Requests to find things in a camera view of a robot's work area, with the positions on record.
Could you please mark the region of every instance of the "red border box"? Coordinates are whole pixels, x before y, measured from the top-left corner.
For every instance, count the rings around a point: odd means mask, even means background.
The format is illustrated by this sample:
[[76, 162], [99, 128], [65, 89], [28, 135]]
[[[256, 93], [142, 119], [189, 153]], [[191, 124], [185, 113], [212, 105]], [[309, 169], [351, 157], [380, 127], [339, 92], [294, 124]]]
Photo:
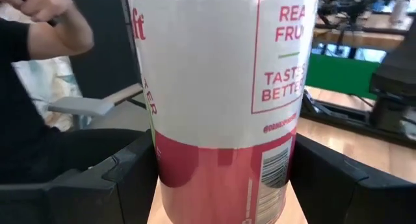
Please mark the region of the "red border box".
[[260, 3], [261, 3], [261, 1], [257, 0], [257, 19], [256, 19], [256, 26], [255, 26], [254, 65], [253, 65], [253, 84], [252, 84], [252, 114], [261, 114], [261, 113], [277, 110], [279, 108], [282, 108], [282, 107], [285, 107], [287, 105], [290, 105], [290, 104], [294, 103], [295, 101], [297, 101], [302, 96], [302, 95], [299, 95], [299, 97], [293, 99], [291, 102], [286, 103], [286, 104], [281, 105], [281, 106], [276, 106], [276, 107], [269, 108], [269, 109], [266, 109], [266, 110], [254, 110], [255, 70], [256, 70], [256, 67], [257, 67], [257, 37], [258, 37], [258, 32], [259, 32]]

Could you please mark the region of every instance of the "desk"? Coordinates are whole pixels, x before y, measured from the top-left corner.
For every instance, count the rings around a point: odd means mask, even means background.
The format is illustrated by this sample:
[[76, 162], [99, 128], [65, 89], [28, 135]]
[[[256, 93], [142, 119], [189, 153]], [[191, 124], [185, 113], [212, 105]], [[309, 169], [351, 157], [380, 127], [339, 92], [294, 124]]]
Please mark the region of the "desk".
[[[328, 19], [333, 24], [336, 24], [342, 17], [328, 16]], [[369, 14], [358, 20], [364, 27], [378, 28], [378, 29], [403, 29], [408, 30], [413, 22], [413, 17], [407, 17], [406, 21], [397, 26], [392, 26], [389, 23], [389, 15]], [[315, 29], [313, 31], [314, 42], [325, 44], [336, 44], [340, 32], [337, 30]], [[390, 51], [396, 48], [403, 40], [403, 36], [380, 33], [367, 32], [345, 32], [343, 44], [350, 47], [379, 49], [383, 51]]]
[[[337, 102], [355, 108], [367, 107], [359, 100], [335, 92], [308, 88], [315, 99]], [[360, 162], [366, 163], [397, 177], [416, 182], [416, 151], [361, 136], [353, 132], [336, 129], [306, 119], [300, 119], [298, 132], [319, 143], [342, 152]], [[276, 224], [306, 224], [299, 202], [291, 188], [287, 189], [286, 207]], [[156, 188], [148, 224], [171, 224], [163, 209], [160, 187]]]

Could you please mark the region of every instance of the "green screen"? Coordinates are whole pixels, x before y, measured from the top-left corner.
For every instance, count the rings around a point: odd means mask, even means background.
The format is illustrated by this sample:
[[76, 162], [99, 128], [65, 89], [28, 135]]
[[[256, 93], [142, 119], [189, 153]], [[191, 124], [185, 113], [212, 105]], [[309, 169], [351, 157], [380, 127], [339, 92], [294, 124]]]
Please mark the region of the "green screen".
[[369, 93], [373, 71], [380, 64], [348, 58], [311, 54], [306, 85], [375, 99]]

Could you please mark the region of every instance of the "black sleeve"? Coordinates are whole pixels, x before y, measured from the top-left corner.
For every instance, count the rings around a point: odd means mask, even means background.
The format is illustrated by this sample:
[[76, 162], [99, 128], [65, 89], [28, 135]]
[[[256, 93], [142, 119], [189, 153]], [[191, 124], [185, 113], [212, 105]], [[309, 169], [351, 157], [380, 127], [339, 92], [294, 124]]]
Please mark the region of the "black sleeve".
[[31, 59], [27, 45], [29, 25], [0, 18], [1, 47], [7, 53], [10, 62]]

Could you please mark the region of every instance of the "beverage can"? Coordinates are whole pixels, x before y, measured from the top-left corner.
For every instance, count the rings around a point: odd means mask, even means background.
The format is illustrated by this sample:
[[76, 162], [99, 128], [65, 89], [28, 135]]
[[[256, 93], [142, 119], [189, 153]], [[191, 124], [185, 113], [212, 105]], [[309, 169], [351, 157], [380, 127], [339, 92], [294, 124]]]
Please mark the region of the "beverage can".
[[279, 218], [317, 2], [132, 0], [172, 223]]

